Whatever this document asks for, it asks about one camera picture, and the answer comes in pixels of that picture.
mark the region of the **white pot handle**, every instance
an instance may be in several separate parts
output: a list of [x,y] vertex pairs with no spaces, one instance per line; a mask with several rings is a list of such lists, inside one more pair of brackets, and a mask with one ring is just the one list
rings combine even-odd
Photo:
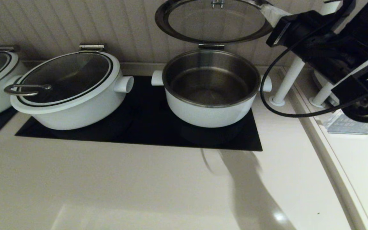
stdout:
[[129,93],[134,85],[134,77],[121,77],[117,80],[113,90],[117,93]]
[[20,78],[20,77],[22,77],[22,75],[16,75],[16,76],[14,76],[14,77],[11,77],[6,83],[5,83],[5,85],[4,85],[4,89],[7,87],[7,86],[9,86],[9,85],[13,85],[13,84],[15,84],[16,83],[16,81]]
[[152,86],[163,86],[163,71],[156,70],[153,72],[153,76],[151,78],[151,85]]
[[272,90],[272,80],[269,76],[266,77],[265,83],[263,84],[263,91],[264,92],[270,92]]

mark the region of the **white countertop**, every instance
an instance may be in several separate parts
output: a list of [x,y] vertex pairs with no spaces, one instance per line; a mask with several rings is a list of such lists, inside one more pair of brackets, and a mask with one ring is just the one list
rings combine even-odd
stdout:
[[350,229],[300,121],[253,112],[262,152],[16,137],[18,113],[0,131],[0,229]]
[[[307,98],[318,92],[312,80],[313,70],[304,69],[298,77],[297,83],[304,94],[305,103],[311,112],[321,109],[312,106]],[[339,176],[347,178],[346,187],[352,187],[351,199],[358,202],[358,211],[364,212],[363,222],[368,229],[368,135],[359,134],[329,134],[322,122],[326,121],[331,113],[315,117],[319,127],[319,135],[325,139],[324,145],[330,146],[327,154],[336,158],[334,165],[340,167]]]

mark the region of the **white paneled wall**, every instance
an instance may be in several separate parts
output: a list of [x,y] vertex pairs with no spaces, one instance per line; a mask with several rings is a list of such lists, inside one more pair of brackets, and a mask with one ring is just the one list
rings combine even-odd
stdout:
[[[80,42],[105,42],[108,52],[121,61],[165,63],[197,45],[172,38],[157,27],[154,14],[164,1],[0,0],[0,44],[19,44],[25,60],[47,60],[76,51]],[[322,0],[270,2],[290,13],[319,10],[323,4]],[[268,65],[285,48],[269,48],[266,39],[227,45],[226,50]],[[289,65],[291,55],[280,64]]]

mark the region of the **metal handle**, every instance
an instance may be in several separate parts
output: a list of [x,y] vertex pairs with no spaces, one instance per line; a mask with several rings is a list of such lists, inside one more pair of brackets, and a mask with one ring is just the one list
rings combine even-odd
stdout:
[[7,87],[4,88],[4,92],[14,95],[14,96],[36,96],[38,95],[38,91],[32,91],[32,92],[18,92],[15,90],[12,90],[12,88],[15,87],[19,87],[19,88],[42,88],[44,90],[51,90],[52,86],[51,85],[26,85],[26,84],[13,84],[13,85],[9,85]]

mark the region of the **black cable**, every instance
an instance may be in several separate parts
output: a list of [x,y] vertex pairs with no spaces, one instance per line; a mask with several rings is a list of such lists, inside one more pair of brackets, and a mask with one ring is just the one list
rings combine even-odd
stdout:
[[303,114],[290,114],[290,113],[283,113],[283,112],[279,112],[276,111],[275,109],[272,109],[272,107],[265,101],[265,97],[263,94],[263,85],[264,82],[266,80],[266,78],[268,77],[269,72],[272,70],[272,68],[274,67],[274,65],[283,57],[285,56],[285,54],[287,54],[289,51],[291,51],[293,48],[295,48],[297,45],[299,45],[302,41],[304,41],[305,39],[309,38],[310,36],[312,36],[313,34],[317,33],[318,31],[322,30],[323,28],[325,28],[326,26],[329,26],[330,24],[334,23],[337,20],[337,18],[334,18],[332,20],[330,20],[329,22],[325,23],[324,25],[320,26],[319,28],[317,28],[316,30],[308,33],[307,35],[305,35],[304,37],[302,37],[299,41],[297,41],[295,44],[291,45],[289,48],[287,48],[285,51],[283,51],[277,58],[275,58],[275,60],[270,64],[270,66],[268,67],[268,69],[266,70],[265,74],[262,77],[262,82],[260,85],[260,97],[262,100],[262,103],[264,104],[264,106],[269,109],[271,112],[280,115],[280,116],[284,116],[284,117],[288,117],[288,118],[308,118],[308,117],[313,117],[313,116],[318,116],[318,115],[322,115],[322,114],[326,114],[329,112],[333,112],[336,111],[337,109],[342,109],[345,108],[347,106],[350,106],[354,103],[356,103],[359,100],[362,100],[364,98],[368,97],[368,93],[360,96],[354,100],[351,100],[349,102],[346,102],[342,105],[339,106],[335,106],[333,108],[330,109],[324,109],[322,111],[318,111],[318,112],[310,112],[310,113],[303,113]]

